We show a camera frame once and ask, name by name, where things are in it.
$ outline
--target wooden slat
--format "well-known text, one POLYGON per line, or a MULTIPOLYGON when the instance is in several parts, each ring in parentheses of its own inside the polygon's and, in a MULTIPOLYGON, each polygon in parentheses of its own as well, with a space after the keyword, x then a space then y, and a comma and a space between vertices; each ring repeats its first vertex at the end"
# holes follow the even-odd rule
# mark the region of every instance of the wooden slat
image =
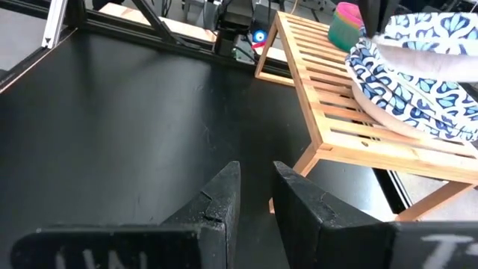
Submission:
POLYGON ((289 27, 291 27, 291 30, 292 31, 295 31, 295 30, 301 30, 302 32, 306 32, 306 33, 310 33, 310 34, 316 34, 316 35, 321 35, 323 37, 327 37, 329 32, 328 31, 318 31, 318 30, 315 30, 313 28, 309 28, 309 27, 306 27, 306 26, 302 26, 302 25, 296 25, 296 24, 291 24, 289 27))
POLYGON ((303 71, 302 74, 306 74, 310 78, 315 78, 319 81, 328 82, 330 84, 335 84, 335 85, 338 85, 338 86, 347 86, 347 87, 352 86, 352 80, 351 79, 339 78, 339 77, 334 76, 334 75, 327 75, 327 74, 311 71, 309 69, 307 71, 303 71))
POLYGON ((412 146, 426 147, 428 149, 434 149, 441 152, 473 156, 473 154, 471 154, 468 149, 460 145, 455 145, 453 143, 447 143, 435 139, 418 140, 410 137, 405 137, 388 129, 379 129, 358 123, 348 123, 342 120, 327 119, 326 121, 327 124, 330 126, 330 129, 348 132, 350 134, 364 135, 367 137, 377 137, 412 146))
MULTIPOLYGON (((99 12, 105 13, 119 18, 131 20, 133 22, 139 22, 144 25, 149 25, 148 20, 139 11, 128 7, 123 7, 119 4, 108 3, 99 12)), ((188 25, 183 22, 177 22, 173 19, 159 17, 173 33, 183 34, 185 36, 194 37, 199 40, 214 43, 216 36, 210 31, 194 25, 188 25)))
POLYGON ((345 108, 352 108, 352 109, 361 109, 360 105, 357 103, 356 100, 339 96, 335 93, 328 93, 323 90, 317 90, 317 101, 320 102, 328 102, 334 105, 340 105, 345 108))
POLYGON ((317 40, 313 37, 298 37, 294 36, 297 44, 308 44, 308 46, 313 45, 313 48, 321 47, 323 49, 335 49, 335 45, 329 41, 317 40))
POLYGON ((451 155, 428 149, 411 148, 387 141, 374 141, 348 134, 334 133, 328 135, 326 142, 334 146, 336 153, 358 159, 367 159, 371 167, 388 166, 387 169, 415 171, 420 175, 423 171, 434 176, 446 176, 457 182, 478 183, 477 160, 451 155))
POLYGON ((323 138, 319 132, 319 126, 315 119, 314 112, 308 108, 308 96, 305 91, 305 86, 300 81, 301 76, 299 74, 299 69, 296 63, 296 61, 300 63, 302 59, 300 58, 300 52, 297 48, 297 45, 291 42, 293 40, 292 36, 288 36, 288 25, 286 23, 282 24, 281 19, 284 17, 284 15, 285 14, 283 12, 278 12, 276 14, 274 23, 277 30, 279 31, 279 35, 281 37, 280 40, 282 46, 284 47, 285 55, 288 59, 289 70, 291 71, 292 78, 294 79, 294 84, 297 88, 297 95, 299 97, 300 107, 302 109, 302 112, 304 113, 308 133, 311 135, 311 140, 312 144, 314 145, 314 148, 319 148, 319 146, 323 142, 323 138))
POLYGON ((303 18, 298 17, 298 16, 288 16, 288 15, 285 15, 285 16, 287 17, 286 20, 290 23, 294 23, 294 24, 298 24, 298 25, 304 25, 306 27, 315 28, 315 29, 318 29, 318 30, 321 30, 321 31, 328 31, 330 29, 330 26, 325 25, 325 24, 320 23, 320 22, 314 22, 310 19, 303 19, 303 18))
POLYGON ((357 120, 359 122, 364 122, 364 123, 379 124, 370 116, 360 111, 353 111, 346 108, 338 108, 331 105, 324 105, 324 104, 317 104, 317 103, 311 103, 311 107, 312 107, 312 110, 314 111, 319 110, 323 112, 325 115, 342 117, 348 120, 357 120))
POLYGON ((344 66, 344 63, 336 63, 334 61, 329 61, 325 60, 319 57, 315 57, 312 55, 307 55, 307 54, 302 54, 302 59, 305 60, 306 62, 311 62, 314 64, 321 64, 326 67, 333 67, 339 70, 347 71, 347 69, 344 66))
POLYGON ((323 24, 322 22, 315 22, 315 21, 313 21, 313 20, 304 19, 304 18, 302 18, 302 17, 294 16, 294 15, 289 14, 289 13, 285 13, 285 17, 287 17, 288 19, 292 19, 293 21, 304 22, 304 23, 306 23, 307 25, 316 25, 316 26, 318 26, 318 27, 321 27, 321 28, 326 29, 327 31, 328 31, 329 28, 330 28, 330 25, 323 24))
POLYGON ((307 31, 296 30, 296 29, 294 29, 293 26, 291 26, 291 28, 292 28, 292 33, 294 34, 294 37, 310 37, 314 40, 321 40, 321 41, 330 43, 329 38, 326 35, 312 34, 312 33, 307 32, 307 31))
POLYGON ((291 25, 301 25, 301 26, 305 26, 305 27, 308 27, 310 28, 311 30, 314 30, 314 31, 322 31, 324 33, 326 33, 328 30, 325 30, 324 28, 320 27, 320 26, 316 26, 316 25, 309 25, 308 23, 306 22, 298 22, 298 21, 295 21, 295 20, 290 20, 288 19, 288 23, 290 23, 291 25))
POLYGON ((304 61, 303 64, 307 70, 313 70, 327 75, 336 75, 338 77, 345 78, 348 81, 351 80, 348 72, 344 72, 337 68, 327 67, 322 64, 312 63, 310 61, 304 61))
POLYGON ((271 81, 279 84, 283 84, 286 86, 292 86, 295 87, 294 80, 291 78, 284 78, 278 75, 272 75, 272 74, 267 74, 265 72, 260 72, 258 74, 258 78, 264 79, 266 81, 271 81))
POLYGON ((302 54, 307 54, 317 58, 334 61, 338 64, 344 64, 345 62, 345 56, 343 55, 334 55, 334 54, 328 53, 326 49, 317 49, 308 44, 305 44, 305 45, 300 44, 298 49, 300 52, 302 52, 302 54))
POLYGON ((429 196, 418 201, 405 211, 401 212, 395 218, 396 221, 411 221, 417 220, 426 213, 430 212, 437 207, 443 206, 445 203, 450 202, 457 198, 460 194, 471 190, 475 185, 461 183, 461 182, 448 182, 445 186, 432 192, 429 196))
POLYGON ((423 163, 419 161, 411 161, 409 159, 403 160, 400 158, 383 158, 380 155, 370 154, 369 152, 352 151, 340 147, 334 147, 332 150, 323 150, 320 152, 321 160, 338 161, 346 164, 355 164, 372 168, 379 168, 385 170, 396 170, 404 173, 411 173, 419 176, 428 176, 432 178, 440 178, 469 184, 476 184, 477 172, 464 173, 463 171, 456 172, 449 167, 442 167, 440 165, 433 165, 430 163, 423 163))
POLYGON ((320 81, 312 81, 310 79, 303 79, 302 83, 304 85, 310 85, 314 87, 315 89, 325 90, 331 93, 337 93, 343 96, 353 97, 351 89, 347 89, 342 86, 331 85, 331 84, 320 82, 320 81))

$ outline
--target wooden slatted shelf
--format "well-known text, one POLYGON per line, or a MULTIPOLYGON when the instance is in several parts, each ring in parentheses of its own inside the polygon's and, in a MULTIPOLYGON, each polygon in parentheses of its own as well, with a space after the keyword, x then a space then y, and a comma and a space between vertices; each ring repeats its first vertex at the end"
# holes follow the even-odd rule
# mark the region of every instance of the wooden slatted shelf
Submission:
POLYGON ((295 171, 307 176, 324 159, 450 180, 397 220, 417 220, 478 185, 478 151, 471 144, 404 137, 361 110, 344 66, 347 53, 328 41, 328 30, 328 25, 278 12, 263 55, 279 34, 293 79, 262 72, 265 57, 255 72, 257 78, 297 90, 312 142, 295 171))

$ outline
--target black cable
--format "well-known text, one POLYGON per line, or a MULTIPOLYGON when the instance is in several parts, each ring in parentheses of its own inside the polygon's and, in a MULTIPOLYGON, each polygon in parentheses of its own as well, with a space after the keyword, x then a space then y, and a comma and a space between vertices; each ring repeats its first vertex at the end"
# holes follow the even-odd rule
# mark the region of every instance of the black cable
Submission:
POLYGON ((245 50, 239 48, 238 46, 235 46, 234 48, 237 49, 238 51, 244 53, 249 59, 251 59, 254 62, 254 64, 257 63, 257 61, 254 59, 254 57, 251 56, 249 53, 247 53, 245 50))

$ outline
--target wooden leg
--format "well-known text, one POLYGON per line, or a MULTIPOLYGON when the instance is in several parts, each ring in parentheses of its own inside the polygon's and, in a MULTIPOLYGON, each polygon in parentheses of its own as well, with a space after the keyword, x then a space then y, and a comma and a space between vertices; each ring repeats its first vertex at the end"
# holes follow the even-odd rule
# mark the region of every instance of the wooden leg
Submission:
POLYGON ((461 183, 461 182, 448 182, 445 186, 439 188, 429 196, 418 201, 411 207, 407 208, 402 213, 398 214, 395 218, 396 221, 412 221, 417 220, 419 217, 425 215, 429 211, 444 205, 445 203, 457 198, 460 194, 471 190, 476 185, 461 183))
POLYGON ((317 150, 315 150, 314 145, 311 143, 297 161, 296 165, 294 165, 294 171, 301 176, 307 176, 318 161, 319 155, 317 150))
POLYGON ((272 25, 270 26, 269 34, 267 35, 267 41, 262 49, 262 55, 259 58, 259 62, 257 63, 257 67, 255 68, 255 77, 260 78, 260 75, 262 73, 262 67, 264 67, 264 64, 266 62, 267 58, 267 52, 269 51, 269 48, 272 46, 274 43, 274 40, 276 39, 277 35, 277 18, 274 19, 272 25))

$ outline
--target scratch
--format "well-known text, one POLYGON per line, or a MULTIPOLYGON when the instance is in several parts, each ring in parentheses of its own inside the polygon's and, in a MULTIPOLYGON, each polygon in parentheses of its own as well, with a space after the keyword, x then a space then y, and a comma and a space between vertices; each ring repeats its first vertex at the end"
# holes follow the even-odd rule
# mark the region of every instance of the scratch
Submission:
POLYGON ((204 136, 204 133, 206 133, 206 142, 208 142, 208 145, 211 145, 211 139, 210 139, 210 132, 211 131, 206 126, 206 124, 204 124, 203 121, 201 123, 202 123, 202 126, 204 127, 204 130, 202 131, 201 137, 204 136))

